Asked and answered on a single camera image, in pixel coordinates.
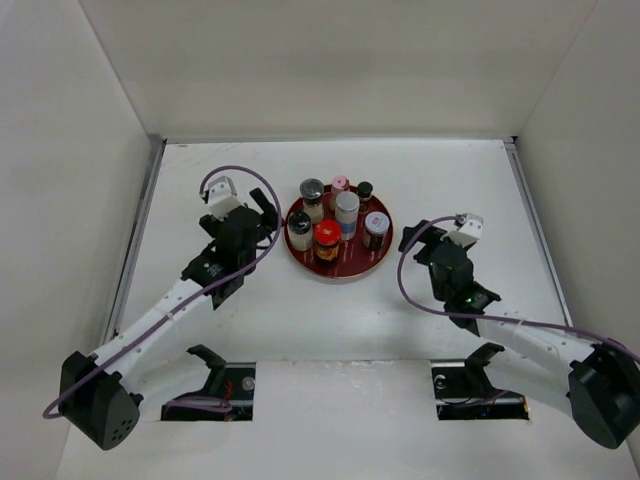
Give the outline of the black knob cap salt bottle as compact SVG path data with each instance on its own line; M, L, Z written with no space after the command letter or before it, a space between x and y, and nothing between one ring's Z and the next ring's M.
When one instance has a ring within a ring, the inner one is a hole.
M287 220L291 247L296 251L307 251L313 245L313 224L310 216L301 209L293 211Z

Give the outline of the clear cap salt grinder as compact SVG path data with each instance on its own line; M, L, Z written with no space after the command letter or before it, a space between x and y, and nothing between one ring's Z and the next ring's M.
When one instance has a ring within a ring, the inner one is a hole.
M324 185L316 178L307 178L299 186L303 203L303 211L310 217L311 223L316 225L324 218Z

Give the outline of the white blue lid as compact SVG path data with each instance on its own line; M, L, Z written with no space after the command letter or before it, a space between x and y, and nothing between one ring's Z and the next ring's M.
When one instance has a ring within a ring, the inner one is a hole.
M379 211L369 213L364 220L364 246L373 251L381 249L389 228L390 219L385 213Z

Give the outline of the red lid chili sauce jar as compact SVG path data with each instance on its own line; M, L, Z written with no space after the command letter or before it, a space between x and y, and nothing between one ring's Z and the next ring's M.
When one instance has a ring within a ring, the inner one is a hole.
M317 261L333 264L338 260L341 227L335 220L322 220L313 229L313 250Z

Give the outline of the pink lid spice jar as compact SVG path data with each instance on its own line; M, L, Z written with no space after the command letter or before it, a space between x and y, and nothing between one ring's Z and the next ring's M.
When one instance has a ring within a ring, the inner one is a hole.
M336 198L339 194L350 189L349 179L344 175L335 176L330 187L329 208L335 211Z

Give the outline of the tall silver lid jar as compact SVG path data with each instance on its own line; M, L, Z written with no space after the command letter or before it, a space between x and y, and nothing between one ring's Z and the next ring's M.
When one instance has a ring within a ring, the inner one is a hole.
M341 229L341 240L352 239L356 232L360 199L356 193L343 191L335 199L335 219Z

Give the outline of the small black cap spice bottle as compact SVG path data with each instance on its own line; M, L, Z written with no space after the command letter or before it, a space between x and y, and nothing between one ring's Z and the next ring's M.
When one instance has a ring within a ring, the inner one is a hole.
M362 181L357 185L356 193L359 198L359 214L365 215L373 196L373 185L368 181Z

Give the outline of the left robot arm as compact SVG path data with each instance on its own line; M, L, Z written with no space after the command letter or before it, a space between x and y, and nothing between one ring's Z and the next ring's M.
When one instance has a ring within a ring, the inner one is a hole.
M252 209L218 182L202 197L210 210L200 224L210 243L181 272L171 289L126 331L89 355L74 352L61 366L60 392L46 417L60 415L99 449L119 446L141 416L161 410L222 415L226 362L197 338L200 306L219 308L266 257L283 226L273 189L255 188Z

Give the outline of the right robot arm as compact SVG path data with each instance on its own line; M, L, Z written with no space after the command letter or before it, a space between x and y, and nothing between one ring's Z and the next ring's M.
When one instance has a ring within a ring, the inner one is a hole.
M465 360L464 384L488 401L500 391L536 399L573 419L593 442L618 448L639 426L639 356L620 342L561 324L487 314L500 296L478 283L468 251L480 239L481 218L422 220L402 231L398 248L429 272L437 314L483 340Z

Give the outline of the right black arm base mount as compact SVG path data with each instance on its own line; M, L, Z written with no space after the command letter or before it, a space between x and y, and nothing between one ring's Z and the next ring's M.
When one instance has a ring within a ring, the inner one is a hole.
M479 347L465 359L431 363L436 415L440 421L529 420L523 395L496 389L485 368L505 348Z

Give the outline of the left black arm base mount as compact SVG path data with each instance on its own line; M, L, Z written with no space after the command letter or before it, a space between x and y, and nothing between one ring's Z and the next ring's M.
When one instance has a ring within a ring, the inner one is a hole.
M256 389L255 363L228 363L208 347L197 345L187 352L208 368L207 378L196 390L180 394L161 408L164 422L252 421Z

